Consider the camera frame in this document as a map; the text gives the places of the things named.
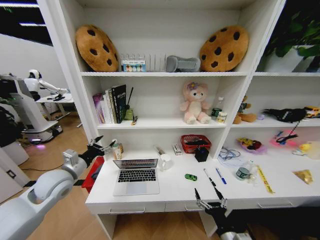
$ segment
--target gray vr headset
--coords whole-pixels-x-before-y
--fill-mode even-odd
[[[182,58],[171,55],[166,58],[165,71],[167,73],[198,72],[200,63],[200,59],[197,57]]]

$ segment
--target desk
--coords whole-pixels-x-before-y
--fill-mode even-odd
[[[63,96],[65,97],[64,99],[61,99],[59,101],[54,101],[55,97],[58,96],[58,94],[55,94],[55,95],[50,95],[50,96],[44,96],[42,98],[40,98],[38,101],[36,101],[36,103],[39,103],[41,104],[42,106],[42,109],[43,111],[45,112],[47,118],[49,121],[51,121],[51,115],[46,107],[46,103],[53,103],[53,104],[57,104],[61,113],[62,113],[62,116],[57,118],[56,120],[60,120],[62,118],[64,118],[65,116],[69,115],[70,112],[66,112],[63,105],[62,104],[73,104],[75,101],[71,95],[71,93],[65,93],[63,94]]]
[[[123,159],[157,158],[153,149],[130,150],[124,146]],[[228,213],[234,209],[289,208],[320,203],[320,161],[291,154],[288,149],[269,149],[267,155],[252,155],[241,151],[244,158],[253,159],[262,168],[274,194],[268,193],[260,177],[258,186],[235,177],[236,169],[222,166],[217,159],[208,157],[206,162],[197,162],[193,154],[175,156],[170,148],[164,148],[172,157],[174,165],[167,171],[158,170],[160,194],[113,196],[118,168],[112,156],[104,156],[95,184],[85,202],[92,214],[97,216],[107,236],[112,239],[117,214],[141,214],[152,212],[190,211],[200,214],[204,229],[211,236],[216,228],[212,217],[196,205],[196,188],[202,200],[218,201],[218,197],[203,169],[216,183],[227,201]],[[222,172],[227,184],[223,184],[215,167]],[[296,177],[292,171],[310,169],[314,182],[310,185]],[[185,179],[186,173],[196,175],[197,181]]]

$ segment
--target pink teddy bear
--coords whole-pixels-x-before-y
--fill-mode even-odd
[[[208,85],[187,81],[183,86],[183,95],[186,100],[181,104],[180,110],[186,111],[184,121],[187,124],[194,124],[198,119],[202,124],[208,124],[211,117],[205,112],[211,107],[205,99],[208,94]]]

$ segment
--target laptop keyboard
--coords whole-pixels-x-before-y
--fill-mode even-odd
[[[118,183],[123,182],[146,182],[156,180],[155,169],[143,170],[121,170]]]

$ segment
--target laptop screen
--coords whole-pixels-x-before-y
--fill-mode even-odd
[[[158,159],[113,160],[120,169],[155,168]]]

